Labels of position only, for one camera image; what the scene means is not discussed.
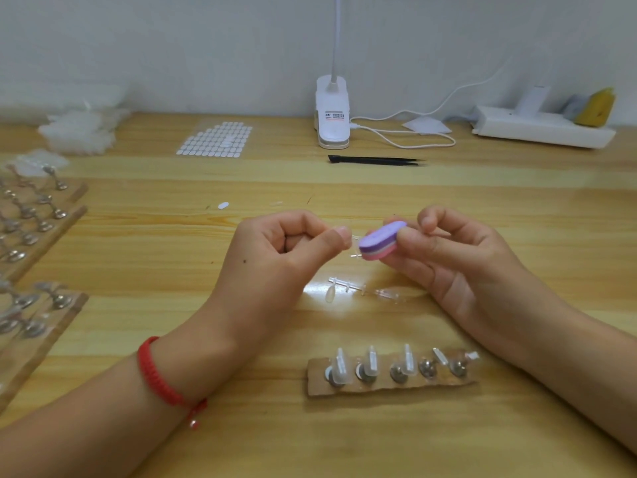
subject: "white wall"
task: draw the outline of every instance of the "white wall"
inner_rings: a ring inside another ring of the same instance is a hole
[[[636,14],[637,0],[343,0],[352,114],[429,110],[514,53],[445,113],[544,77],[551,108],[613,85],[613,120],[637,124]],[[310,115],[331,44],[332,0],[0,0],[0,81],[130,81],[147,111]]]

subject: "red bracelet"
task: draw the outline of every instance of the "red bracelet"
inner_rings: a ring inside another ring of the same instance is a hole
[[[137,350],[137,362],[139,364],[141,375],[144,377],[148,387],[150,387],[150,389],[167,404],[170,404],[171,406],[190,407],[183,396],[170,387],[170,385],[159,375],[159,371],[157,371],[157,367],[155,367],[153,356],[150,353],[150,344],[155,342],[158,338],[159,337],[149,337]],[[190,421],[190,427],[192,429],[196,429],[197,426],[199,426],[199,423],[193,419],[193,417],[196,413],[203,411],[207,407],[208,400],[202,399],[190,410],[188,413],[188,420]]]

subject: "person's left hand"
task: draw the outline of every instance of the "person's left hand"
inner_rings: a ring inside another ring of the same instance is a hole
[[[352,232],[314,213],[284,211],[237,226],[219,280],[198,313],[251,353],[279,328],[318,269],[352,246]]]

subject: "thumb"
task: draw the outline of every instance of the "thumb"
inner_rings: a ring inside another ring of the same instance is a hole
[[[398,231],[396,243],[410,258],[435,263],[461,273],[475,272],[484,264],[483,252],[478,247],[442,236],[423,234],[409,227]]]
[[[319,268],[351,246],[352,230],[339,226],[324,231],[304,245],[298,245],[288,256],[304,277],[311,279]]]

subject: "white cable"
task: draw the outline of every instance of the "white cable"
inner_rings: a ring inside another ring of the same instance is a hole
[[[418,132],[412,132],[410,130],[382,130],[382,129],[372,129],[371,127],[366,127],[364,125],[359,125],[356,123],[350,123],[350,128],[352,129],[364,129],[364,130],[369,130],[370,132],[373,132],[374,134],[376,134],[377,136],[382,137],[383,139],[385,139],[388,143],[390,143],[391,145],[393,145],[394,147],[397,147],[399,149],[426,149],[426,148],[450,148],[456,145],[456,140],[451,137],[451,136],[447,136],[446,134],[432,134],[433,136],[442,136],[445,137],[447,139],[449,139],[451,141],[450,144],[423,144],[422,146],[401,146],[400,144],[396,144],[392,141],[390,141],[389,139],[387,139],[385,136],[383,136],[381,134],[381,132],[393,132],[393,133],[401,133],[401,134],[411,134],[413,136],[422,136],[422,134],[418,134]]]
[[[392,119],[392,118],[396,117],[398,114],[402,114],[402,113],[415,114],[415,115],[418,115],[418,116],[432,115],[432,114],[434,114],[434,113],[438,112],[439,110],[441,110],[441,109],[445,106],[445,104],[446,104],[447,102],[449,102],[449,99],[451,99],[451,98],[454,96],[454,94],[456,94],[456,92],[458,92],[459,90],[462,90],[463,88],[476,87],[476,86],[478,86],[478,85],[483,85],[483,84],[486,84],[487,82],[491,82],[491,80],[495,79],[495,77],[497,77],[497,75],[498,75],[498,74],[502,71],[502,69],[504,69],[504,68],[505,68],[505,66],[509,63],[509,61],[511,60],[511,58],[512,58],[512,57],[513,57],[513,54],[509,55],[509,56],[507,57],[507,59],[505,60],[505,62],[504,62],[502,65],[500,65],[500,67],[498,68],[498,70],[496,70],[496,71],[493,73],[493,75],[491,75],[491,77],[489,77],[488,79],[485,79],[485,80],[483,80],[482,82],[470,83],[470,84],[467,84],[467,85],[461,85],[460,87],[455,88],[455,89],[451,92],[451,94],[447,95],[447,98],[445,98],[445,100],[444,100],[444,101],[442,101],[442,103],[441,103],[441,104],[440,104],[440,105],[439,105],[436,109],[434,109],[434,110],[433,110],[433,111],[431,111],[431,112],[424,112],[424,113],[423,113],[423,112],[416,112],[416,111],[410,111],[410,110],[405,109],[405,110],[398,111],[398,112],[396,112],[396,113],[394,113],[394,114],[392,114],[392,115],[390,115],[390,116],[382,117],[382,118],[380,118],[380,119],[374,119],[373,117],[363,117],[363,116],[358,116],[358,117],[352,117],[352,118],[350,119],[350,121],[352,121],[352,120],[354,120],[354,119],[364,119],[364,120],[387,120],[387,119]]]
[[[334,0],[334,49],[332,50],[332,78],[331,83],[336,83],[336,54],[341,41],[341,0]]]

